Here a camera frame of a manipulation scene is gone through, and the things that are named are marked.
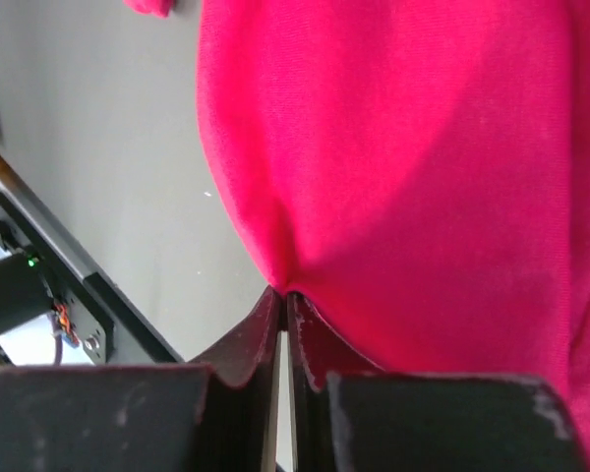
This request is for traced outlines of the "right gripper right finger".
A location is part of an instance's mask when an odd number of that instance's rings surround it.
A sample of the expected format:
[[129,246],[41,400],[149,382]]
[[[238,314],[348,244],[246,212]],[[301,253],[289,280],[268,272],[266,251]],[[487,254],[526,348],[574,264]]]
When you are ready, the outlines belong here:
[[515,375],[392,374],[286,302],[298,471],[586,471],[561,399]]

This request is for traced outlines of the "pink t shirt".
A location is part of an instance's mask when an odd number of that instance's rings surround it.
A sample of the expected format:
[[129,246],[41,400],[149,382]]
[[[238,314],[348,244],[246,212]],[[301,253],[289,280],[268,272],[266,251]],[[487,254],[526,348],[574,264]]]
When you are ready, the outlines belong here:
[[205,1],[197,112],[271,286],[381,367],[547,380],[590,456],[590,1]]

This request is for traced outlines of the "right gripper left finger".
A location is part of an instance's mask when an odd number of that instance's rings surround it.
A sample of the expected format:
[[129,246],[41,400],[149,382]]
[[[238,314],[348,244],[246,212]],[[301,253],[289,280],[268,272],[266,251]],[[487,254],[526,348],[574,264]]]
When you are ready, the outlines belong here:
[[272,471],[280,297],[190,363],[0,370],[0,471]]

